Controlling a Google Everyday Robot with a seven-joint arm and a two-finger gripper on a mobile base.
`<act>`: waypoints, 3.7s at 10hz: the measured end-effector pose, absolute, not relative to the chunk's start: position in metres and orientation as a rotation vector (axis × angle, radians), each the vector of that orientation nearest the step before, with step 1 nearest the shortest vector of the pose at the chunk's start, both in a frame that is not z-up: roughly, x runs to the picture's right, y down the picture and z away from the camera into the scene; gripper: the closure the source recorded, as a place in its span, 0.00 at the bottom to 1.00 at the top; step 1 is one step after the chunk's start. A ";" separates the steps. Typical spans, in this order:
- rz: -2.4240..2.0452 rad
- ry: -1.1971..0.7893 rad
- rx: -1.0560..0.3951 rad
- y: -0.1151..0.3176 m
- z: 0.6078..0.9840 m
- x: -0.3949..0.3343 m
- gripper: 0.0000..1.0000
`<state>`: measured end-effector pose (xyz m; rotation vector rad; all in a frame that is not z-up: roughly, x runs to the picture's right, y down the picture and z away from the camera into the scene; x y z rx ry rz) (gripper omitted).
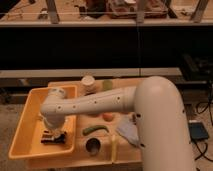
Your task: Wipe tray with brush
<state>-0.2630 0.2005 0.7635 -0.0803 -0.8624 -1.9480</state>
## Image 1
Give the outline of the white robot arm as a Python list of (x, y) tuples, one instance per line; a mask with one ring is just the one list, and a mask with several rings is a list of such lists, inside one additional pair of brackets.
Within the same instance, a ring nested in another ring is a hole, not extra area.
[(49, 130), (61, 127), (72, 114), (133, 112), (143, 171), (196, 171), (182, 97), (164, 77), (73, 99), (67, 99), (63, 89), (52, 88), (40, 112)]

